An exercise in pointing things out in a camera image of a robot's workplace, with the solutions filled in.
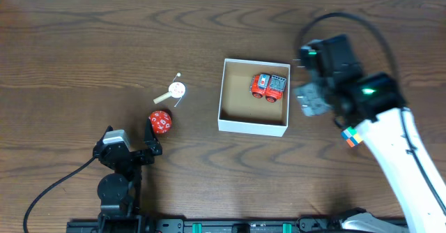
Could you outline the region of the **red toy truck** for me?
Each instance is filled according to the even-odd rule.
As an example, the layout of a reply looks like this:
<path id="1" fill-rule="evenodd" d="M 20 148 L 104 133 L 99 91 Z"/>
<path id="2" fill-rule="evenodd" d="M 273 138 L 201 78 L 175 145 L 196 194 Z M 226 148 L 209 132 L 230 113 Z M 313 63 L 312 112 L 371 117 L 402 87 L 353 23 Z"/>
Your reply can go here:
<path id="1" fill-rule="evenodd" d="M 269 103 L 275 103 L 282 99 L 286 83 L 285 77 L 261 73 L 253 77 L 249 91 L 255 98 L 265 98 Z"/>

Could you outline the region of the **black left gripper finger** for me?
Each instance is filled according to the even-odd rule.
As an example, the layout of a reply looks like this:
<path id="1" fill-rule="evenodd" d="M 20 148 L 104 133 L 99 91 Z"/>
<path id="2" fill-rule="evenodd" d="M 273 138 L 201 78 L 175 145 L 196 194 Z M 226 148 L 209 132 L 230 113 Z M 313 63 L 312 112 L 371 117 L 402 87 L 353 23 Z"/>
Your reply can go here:
<path id="1" fill-rule="evenodd" d="M 108 132 L 110 132 L 110 131 L 113 131 L 113 128 L 112 128 L 111 126 L 108 126 L 107 129 L 105 130 L 104 135 L 103 135 L 102 137 L 105 137 L 105 135 L 106 135 Z"/>
<path id="2" fill-rule="evenodd" d="M 144 133 L 144 143 L 151 150 L 152 153 L 162 153 L 162 146 L 156 137 L 153 130 L 151 120 L 147 118 L 145 133 Z"/>

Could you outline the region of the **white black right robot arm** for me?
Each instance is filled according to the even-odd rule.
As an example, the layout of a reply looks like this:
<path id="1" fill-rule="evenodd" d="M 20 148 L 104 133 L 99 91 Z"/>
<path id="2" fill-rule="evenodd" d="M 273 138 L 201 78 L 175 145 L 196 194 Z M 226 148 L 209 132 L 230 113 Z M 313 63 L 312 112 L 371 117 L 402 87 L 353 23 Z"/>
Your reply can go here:
<path id="1" fill-rule="evenodd" d="M 409 232 L 445 231 L 445 182 L 424 147 L 397 81 L 366 75 L 345 35 L 299 50 L 311 82 L 295 88 L 302 112 L 333 112 L 350 145 L 364 143 L 396 195 Z"/>

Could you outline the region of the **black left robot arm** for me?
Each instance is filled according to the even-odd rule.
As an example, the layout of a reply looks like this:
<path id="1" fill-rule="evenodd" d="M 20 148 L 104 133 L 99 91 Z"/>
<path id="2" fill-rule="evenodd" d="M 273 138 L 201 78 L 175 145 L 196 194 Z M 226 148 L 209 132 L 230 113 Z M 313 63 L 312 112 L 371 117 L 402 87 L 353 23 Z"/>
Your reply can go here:
<path id="1" fill-rule="evenodd" d="M 93 157 L 113 170 L 101 179 L 97 194 L 100 198 L 97 233 L 141 233 L 150 228 L 146 217 L 139 214 L 142 170 L 162 154 L 162 146 L 154 133 L 151 120 L 144 132 L 146 149 L 131 151 L 130 139 L 124 130 L 108 126 L 93 148 Z"/>

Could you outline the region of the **colourful puzzle cube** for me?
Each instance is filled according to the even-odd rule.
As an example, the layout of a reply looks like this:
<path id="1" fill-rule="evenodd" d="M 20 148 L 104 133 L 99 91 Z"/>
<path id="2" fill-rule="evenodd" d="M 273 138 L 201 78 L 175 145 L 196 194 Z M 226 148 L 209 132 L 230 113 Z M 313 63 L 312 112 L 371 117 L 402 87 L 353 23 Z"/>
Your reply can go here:
<path id="1" fill-rule="evenodd" d="M 351 126 L 343 130 L 341 136 L 346 140 L 350 147 L 355 147 L 363 141 L 359 133 Z"/>

